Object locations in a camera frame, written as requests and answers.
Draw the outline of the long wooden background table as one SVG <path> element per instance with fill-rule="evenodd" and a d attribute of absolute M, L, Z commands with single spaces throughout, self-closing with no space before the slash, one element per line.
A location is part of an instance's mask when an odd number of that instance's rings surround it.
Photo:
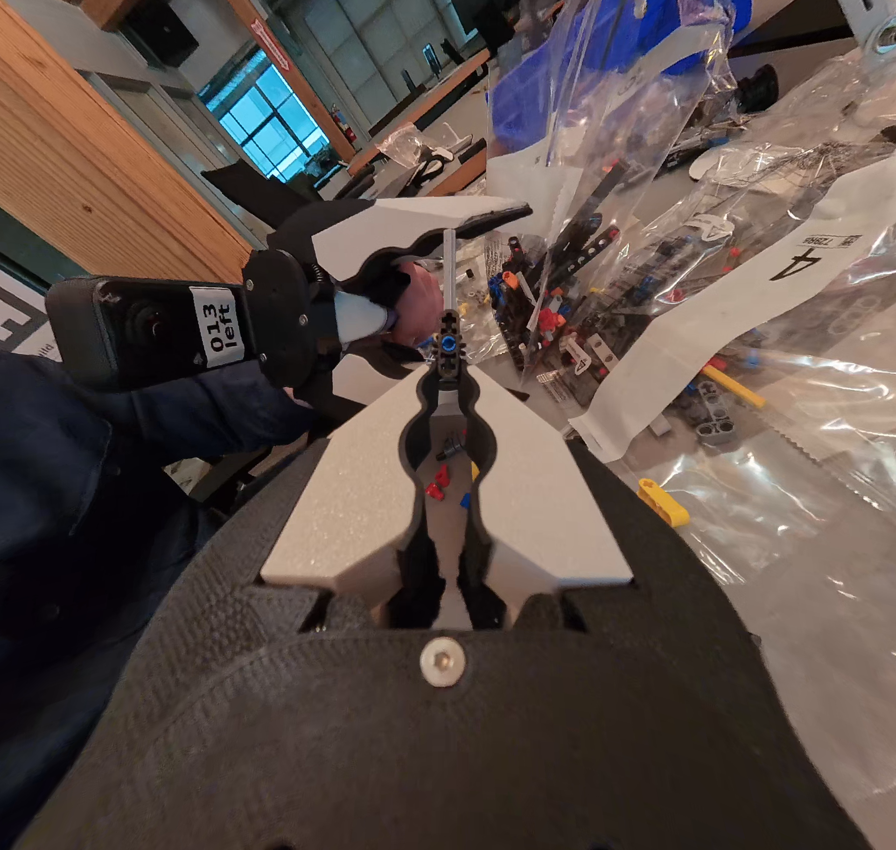
<path fill-rule="evenodd" d="M 409 103 L 396 106 L 388 118 L 372 128 L 372 139 L 348 165 L 349 175 L 356 176 L 379 157 L 380 150 L 377 146 L 379 139 L 387 137 L 397 128 L 406 124 L 414 124 L 420 129 L 429 127 L 476 84 L 487 77 L 490 59 L 489 50 L 482 49 L 462 65 L 457 66 L 453 72 L 436 83 L 430 90 L 413 97 Z"/>

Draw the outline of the small opened clear bag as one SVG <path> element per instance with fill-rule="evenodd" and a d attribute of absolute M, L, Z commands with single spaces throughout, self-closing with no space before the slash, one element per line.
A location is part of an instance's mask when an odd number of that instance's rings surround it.
<path fill-rule="evenodd" d="M 611 194 L 630 183 L 634 166 L 614 160 L 557 238 L 510 236 L 496 251 L 487 280 L 488 299 L 510 361 L 530 372 L 539 355 L 558 341 L 581 295 L 578 275 L 620 235 L 603 213 Z"/>

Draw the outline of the black lego gear frame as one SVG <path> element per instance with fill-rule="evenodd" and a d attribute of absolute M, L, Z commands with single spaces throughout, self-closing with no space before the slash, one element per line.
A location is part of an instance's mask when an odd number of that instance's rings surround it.
<path fill-rule="evenodd" d="M 442 313 L 435 345 L 435 370 L 441 390 L 455 390 L 464 365 L 461 319 L 454 309 Z"/>

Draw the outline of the large window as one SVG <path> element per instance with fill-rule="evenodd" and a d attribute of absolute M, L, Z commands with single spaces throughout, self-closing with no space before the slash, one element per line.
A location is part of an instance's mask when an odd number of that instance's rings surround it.
<path fill-rule="evenodd" d="M 313 163 L 327 160 L 329 139 L 263 50 L 221 69 L 199 98 L 266 177 L 326 172 Z"/>

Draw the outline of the black handled scissors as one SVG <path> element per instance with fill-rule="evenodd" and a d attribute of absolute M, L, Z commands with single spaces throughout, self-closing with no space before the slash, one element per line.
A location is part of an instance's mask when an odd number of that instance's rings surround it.
<path fill-rule="evenodd" d="M 455 165 L 464 166 L 486 150 L 486 139 L 474 139 L 473 135 L 462 137 L 446 147 L 425 147 L 420 163 L 412 172 L 410 184 L 420 187 L 441 175 L 445 169 Z"/>

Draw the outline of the person's left hand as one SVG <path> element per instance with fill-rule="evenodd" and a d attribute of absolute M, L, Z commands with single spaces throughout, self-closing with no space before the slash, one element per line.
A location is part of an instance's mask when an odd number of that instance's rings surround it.
<path fill-rule="evenodd" d="M 399 271 L 409 277 L 409 284 L 395 305 L 396 320 L 390 337 L 393 343 L 415 348 L 439 329 L 442 288 L 436 277 L 418 262 L 401 263 Z"/>

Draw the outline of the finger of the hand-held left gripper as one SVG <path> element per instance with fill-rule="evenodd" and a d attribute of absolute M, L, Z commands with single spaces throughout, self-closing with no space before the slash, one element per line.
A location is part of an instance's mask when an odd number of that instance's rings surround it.
<path fill-rule="evenodd" d="M 311 407 L 332 424 L 343 425 L 426 365 L 414 348 L 393 342 L 354 342 L 332 370 L 311 380 Z"/>
<path fill-rule="evenodd" d="M 525 202 L 493 196 L 376 200 L 314 234 L 312 243 L 317 263 L 337 283 L 368 284 L 401 263 L 433 257 L 447 230 L 467 242 L 532 212 Z"/>

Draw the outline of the empty torn clear bag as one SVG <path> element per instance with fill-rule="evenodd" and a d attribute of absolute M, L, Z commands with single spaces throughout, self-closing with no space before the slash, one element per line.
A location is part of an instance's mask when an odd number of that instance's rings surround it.
<path fill-rule="evenodd" d="M 894 517 L 726 396 L 735 440 L 697 440 L 676 406 L 611 468 L 660 484 L 680 534 L 759 640 L 813 762 L 879 847 L 894 845 Z"/>

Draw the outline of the small clear plastic bag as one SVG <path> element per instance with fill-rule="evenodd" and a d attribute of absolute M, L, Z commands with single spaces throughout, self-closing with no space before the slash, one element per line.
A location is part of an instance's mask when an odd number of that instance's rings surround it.
<path fill-rule="evenodd" d="M 376 149 L 404 169 L 417 167 L 431 149 L 427 139 L 413 123 L 402 125 L 376 141 Z"/>

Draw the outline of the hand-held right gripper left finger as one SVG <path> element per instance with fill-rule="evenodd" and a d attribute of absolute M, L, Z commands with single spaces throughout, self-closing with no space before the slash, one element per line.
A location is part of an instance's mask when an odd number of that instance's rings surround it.
<path fill-rule="evenodd" d="M 266 584 L 386 606 L 398 628 L 434 624 L 438 557 L 418 470 L 437 405 L 438 375 L 420 367 L 335 430 L 262 566 Z"/>

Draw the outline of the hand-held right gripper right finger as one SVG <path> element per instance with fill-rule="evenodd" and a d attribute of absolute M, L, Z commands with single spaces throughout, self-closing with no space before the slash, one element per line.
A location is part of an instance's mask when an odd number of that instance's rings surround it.
<path fill-rule="evenodd" d="M 492 591 L 620 586 L 633 573 L 560 432 L 477 366 L 458 386 L 477 468 L 465 552 Z"/>

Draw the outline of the clear lego parts bag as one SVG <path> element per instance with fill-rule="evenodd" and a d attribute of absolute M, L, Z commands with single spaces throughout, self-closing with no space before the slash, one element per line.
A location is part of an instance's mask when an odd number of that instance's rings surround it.
<path fill-rule="evenodd" d="M 806 302 L 868 256 L 895 220 L 894 154 L 837 178 L 801 226 L 655 318 L 571 420 L 607 463 L 730 341 Z"/>
<path fill-rule="evenodd" d="M 644 0 L 638 1 L 636 14 L 642 16 Z M 501 232 L 553 242 L 602 170 L 617 159 L 630 161 L 635 171 L 625 188 L 611 194 L 603 213 L 623 223 L 698 106 L 726 106 L 735 84 L 728 63 L 734 35 L 721 21 L 678 28 L 626 72 L 588 80 L 574 99 L 565 91 L 545 136 L 512 153 L 499 150 L 491 130 L 489 94 L 510 69 L 500 72 L 488 94 L 486 194 L 525 202 L 533 210 Z"/>

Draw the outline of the person's left forearm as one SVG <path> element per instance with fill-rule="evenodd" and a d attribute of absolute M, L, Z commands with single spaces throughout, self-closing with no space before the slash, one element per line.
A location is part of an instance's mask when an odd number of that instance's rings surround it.
<path fill-rule="evenodd" d="M 273 386 L 256 361 L 87 397 L 119 433 L 162 465 L 287 445 L 321 421 L 307 403 Z"/>

